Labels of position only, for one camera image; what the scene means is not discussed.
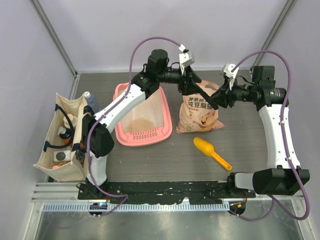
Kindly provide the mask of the pink cat litter bag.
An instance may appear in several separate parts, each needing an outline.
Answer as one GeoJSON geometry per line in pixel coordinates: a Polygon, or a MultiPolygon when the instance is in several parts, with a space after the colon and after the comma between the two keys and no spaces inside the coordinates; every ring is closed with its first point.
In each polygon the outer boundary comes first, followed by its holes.
{"type": "Polygon", "coordinates": [[[182,99],[176,133],[209,132],[225,127],[218,120],[219,111],[213,109],[199,93],[184,95],[182,99]]]}

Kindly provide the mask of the yellow plastic scoop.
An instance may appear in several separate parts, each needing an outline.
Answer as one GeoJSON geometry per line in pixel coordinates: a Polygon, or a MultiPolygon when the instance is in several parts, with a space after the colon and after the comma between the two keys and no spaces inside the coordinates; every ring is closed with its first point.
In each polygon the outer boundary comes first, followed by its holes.
{"type": "Polygon", "coordinates": [[[207,157],[213,158],[224,169],[226,169],[227,171],[232,170],[232,166],[215,152],[214,146],[211,143],[200,137],[195,137],[193,139],[193,144],[200,152],[202,152],[207,157]]]}

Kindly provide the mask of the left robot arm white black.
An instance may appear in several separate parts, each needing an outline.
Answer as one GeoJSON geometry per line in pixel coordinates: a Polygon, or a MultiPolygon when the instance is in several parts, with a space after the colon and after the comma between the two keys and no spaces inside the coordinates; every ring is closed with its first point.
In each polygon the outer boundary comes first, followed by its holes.
{"type": "Polygon", "coordinates": [[[111,133],[116,125],[136,106],[151,97],[160,83],[176,84],[182,95],[194,94],[201,80],[194,74],[191,65],[195,62],[188,49],[179,54],[179,67],[168,66],[168,53],[163,49],[151,52],[143,70],[136,74],[126,89],[107,107],[95,115],[87,113],[82,120],[82,134],[87,149],[88,176],[92,184],[89,194],[100,200],[107,192],[103,184],[107,180],[107,156],[115,146],[111,133]]]}

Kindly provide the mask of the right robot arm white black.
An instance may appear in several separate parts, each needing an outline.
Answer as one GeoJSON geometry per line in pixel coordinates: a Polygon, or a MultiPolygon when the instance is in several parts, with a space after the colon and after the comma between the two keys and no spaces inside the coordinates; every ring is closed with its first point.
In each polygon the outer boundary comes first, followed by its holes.
{"type": "Polygon", "coordinates": [[[267,145],[267,168],[227,177],[226,193],[233,198],[244,190],[260,195],[293,196],[310,180],[310,172],[302,169],[294,150],[289,126],[289,102],[286,89],[276,87],[274,66],[255,66],[251,85],[238,85],[238,67],[227,63],[221,70],[223,85],[212,95],[219,107],[233,107],[236,101],[250,102],[262,120],[267,145]]]}

